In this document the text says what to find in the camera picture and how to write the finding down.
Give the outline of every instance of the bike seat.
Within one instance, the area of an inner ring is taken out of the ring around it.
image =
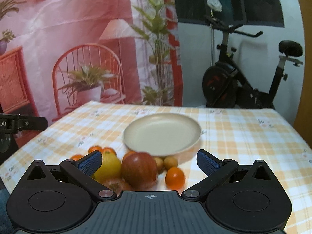
[[[300,57],[303,55],[302,46],[291,40],[283,40],[278,45],[278,49],[281,54],[286,56]]]

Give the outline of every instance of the lampshade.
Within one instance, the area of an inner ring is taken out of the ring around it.
[[[124,19],[113,19],[108,23],[99,40],[129,37],[140,38],[141,35],[135,32]]]

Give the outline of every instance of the plate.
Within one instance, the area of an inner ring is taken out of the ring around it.
[[[124,144],[136,152],[169,156],[188,150],[199,140],[202,129],[192,118],[175,113],[147,115],[124,131]]]

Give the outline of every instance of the potato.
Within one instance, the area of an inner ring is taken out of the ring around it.
[[[178,161],[175,157],[166,157],[163,161],[163,165],[165,166],[166,170],[169,170],[171,167],[177,167]]]
[[[163,160],[160,157],[154,157],[154,159],[157,164],[157,171],[161,173],[163,170]]]

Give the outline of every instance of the floral pattern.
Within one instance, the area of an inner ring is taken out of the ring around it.
[[[93,133],[90,133],[88,136],[83,136],[79,138],[78,147],[84,145],[85,143],[89,142],[93,137]]]
[[[133,114],[135,114],[135,115],[139,115],[139,114],[144,115],[144,114],[148,114],[148,113],[149,113],[149,110],[148,110],[147,108],[135,110],[135,111],[133,112]]]
[[[91,113],[91,116],[92,116],[92,117],[99,117],[101,113],[102,113],[102,111],[99,111],[98,109],[96,109],[96,110],[94,110],[94,111]]]
[[[225,114],[225,110],[211,109],[211,110],[209,110],[209,113],[214,114],[214,115],[223,115],[223,114]]]
[[[47,138],[39,138],[38,139],[38,143],[42,146],[45,146],[46,145],[46,142],[48,141]]]
[[[9,172],[7,172],[4,176],[5,181],[9,182],[12,179],[12,175],[16,173],[15,166],[9,168]]]
[[[271,124],[269,120],[258,119],[259,126],[263,128],[273,128],[274,125]]]
[[[308,162],[312,165],[312,153],[310,150],[308,151],[306,148],[303,149],[302,157],[307,159]]]

